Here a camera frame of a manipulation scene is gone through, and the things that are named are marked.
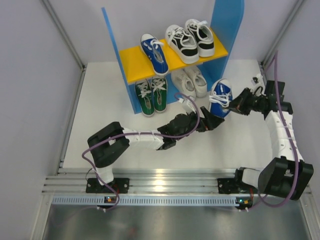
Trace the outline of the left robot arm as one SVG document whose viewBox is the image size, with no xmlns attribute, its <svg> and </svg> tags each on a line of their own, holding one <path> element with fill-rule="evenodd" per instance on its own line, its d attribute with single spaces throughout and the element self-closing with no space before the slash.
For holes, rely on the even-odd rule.
<svg viewBox="0 0 320 240">
<path fill-rule="evenodd" d="M 112 122 L 88 140 L 89 152 L 93 158 L 97 177 L 87 180 L 86 193 L 127 193 L 129 180 L 115 178 L 112 165 L 130 147 L 164 151 L 174 147 L 177 141 L 194 131 L 212 131 L 224 122 L 224 117 L 214 115 L 204 106 L 196 110 L 180 113 L 168 124 L 156 130 L 139 132 L 124 128 L 118 121 Z"/>
</svg>

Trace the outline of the blue sneaker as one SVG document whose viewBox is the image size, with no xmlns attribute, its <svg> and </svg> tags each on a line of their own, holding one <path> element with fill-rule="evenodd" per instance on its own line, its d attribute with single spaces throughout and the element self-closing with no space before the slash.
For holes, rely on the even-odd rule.
<svg viewBox="0 0 320 240">
<path fill-rule="evenodd" d="M 143 34 L 140 38 L 140 49 L 149 59 L 154 73 L 158 76 L 165 76 L 169 72 L 162 46 L 164 43 L 149 33 Z"/>
<path fill-rule="evenodd" d="M 231 83 L 226 78 L 219 79 L 211 87 L 208 110 L 214 116 L 225 118 L 230 112 L 228 107 L 232 100 Z"/>
</svg>

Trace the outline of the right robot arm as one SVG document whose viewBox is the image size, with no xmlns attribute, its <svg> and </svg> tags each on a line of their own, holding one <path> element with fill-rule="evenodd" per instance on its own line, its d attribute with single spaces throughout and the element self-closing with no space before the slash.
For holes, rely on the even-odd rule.
<svg viewBox="0 0 320 240">
<path fill-rule="evenodd" d="M 270 163 L 262 170 L 241 167 L 233 178 L 219 178 L 220 194 L 261 194 L 298 200 L 314 174 L 312 164 L 305 163 L 299 152 L 293 129 L 293 108 L 284 101 L 284 82 L 267 81 L 266 87 L 245 88 L 231 101 L 229 109 L 240 115 L 263 114 L 272 150 Z"/>
</svg>

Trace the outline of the green sneaker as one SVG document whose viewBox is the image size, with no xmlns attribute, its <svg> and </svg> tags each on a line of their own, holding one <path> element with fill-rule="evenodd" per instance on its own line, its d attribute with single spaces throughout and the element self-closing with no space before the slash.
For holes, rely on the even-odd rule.
<svg viewBox="0 0 320 240">
<path fill-rule="evenodd" d="M 150 83 L 147 79 L 141 82 L 136 82 L 134 90 L 140 104 L 142 114 L 146 117 L 151 117 L 155 113 L 155 107 Z"/>
<path fill-rule="evenodd" d="M 167 108 L 168 83 L 165 77 L 154 77 L 151 79 L 154 108 L 158 113 Z"/>
</svg>

